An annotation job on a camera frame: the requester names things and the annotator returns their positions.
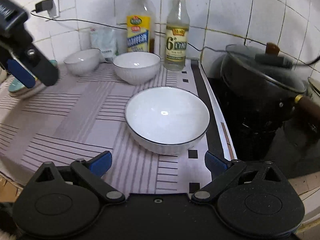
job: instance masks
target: lid knob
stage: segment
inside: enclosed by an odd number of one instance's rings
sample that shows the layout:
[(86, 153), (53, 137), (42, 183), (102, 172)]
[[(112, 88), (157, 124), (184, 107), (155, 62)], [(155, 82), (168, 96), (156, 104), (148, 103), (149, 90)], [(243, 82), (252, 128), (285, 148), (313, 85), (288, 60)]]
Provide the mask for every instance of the lid knob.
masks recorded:
[(278, 55), (279, 51), (280, 48), (276, 44), (267, 42), (266, 54)]

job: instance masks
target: pot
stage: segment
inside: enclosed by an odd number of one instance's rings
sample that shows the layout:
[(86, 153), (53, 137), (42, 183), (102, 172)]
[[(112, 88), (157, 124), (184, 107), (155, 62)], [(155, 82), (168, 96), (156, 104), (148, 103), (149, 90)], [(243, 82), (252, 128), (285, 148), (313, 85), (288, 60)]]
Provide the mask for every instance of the pot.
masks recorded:
[(307, 96), (320, 106), (320, 82), (311, 77), (308, 77), (308, 82)]
[(221, 65), (223, 81), (239, 98), (242, 108), (267, 121), (285, 121), (292, 117), (297, 105), (316, 115), (320, 107), (302, 95), (306, 87), (291, 69), (257, 63), (255, 47), (228, 45)]

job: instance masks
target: black pot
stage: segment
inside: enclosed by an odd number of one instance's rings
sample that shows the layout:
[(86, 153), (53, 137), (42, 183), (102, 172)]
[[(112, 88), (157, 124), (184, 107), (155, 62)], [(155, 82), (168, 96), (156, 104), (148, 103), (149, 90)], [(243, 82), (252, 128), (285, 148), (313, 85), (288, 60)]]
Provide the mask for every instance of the black pot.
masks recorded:
[(241, 99), (240, 107), (268, 121), (289, 119), (295, 109), (295, 97), (306, 91), (300, 78), (290, 69), (256, 63), (255, 55), (264, 53), (260, 49), (229, 45), (226, 50), (221, 76)]

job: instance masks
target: stove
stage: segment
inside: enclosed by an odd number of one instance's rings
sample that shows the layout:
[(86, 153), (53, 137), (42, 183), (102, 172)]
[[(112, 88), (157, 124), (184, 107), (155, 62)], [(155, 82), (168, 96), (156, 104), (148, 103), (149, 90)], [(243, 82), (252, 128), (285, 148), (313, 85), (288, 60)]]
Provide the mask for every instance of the stove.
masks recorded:
[(320, 125), (293, 109), (287, 121), (269, 121), (254, 111), (220, 79), (209, 79), (226, 120), (238, 159), (273, 161), (288, 178), (320, 171)]

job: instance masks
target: plastic bottle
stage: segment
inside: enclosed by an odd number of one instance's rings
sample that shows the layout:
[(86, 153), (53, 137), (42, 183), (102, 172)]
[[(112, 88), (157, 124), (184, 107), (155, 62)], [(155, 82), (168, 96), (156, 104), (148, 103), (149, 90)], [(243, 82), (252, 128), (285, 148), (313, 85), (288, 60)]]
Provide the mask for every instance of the plastic bottle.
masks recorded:
[(156, 8), (151, 0), (132, 0), (127, 12), (128, 52), (154, 53)]
[(186, 62), (190, 18), (186, 0), (174, 0), (167, 17), (164, 67), (180, 71)]

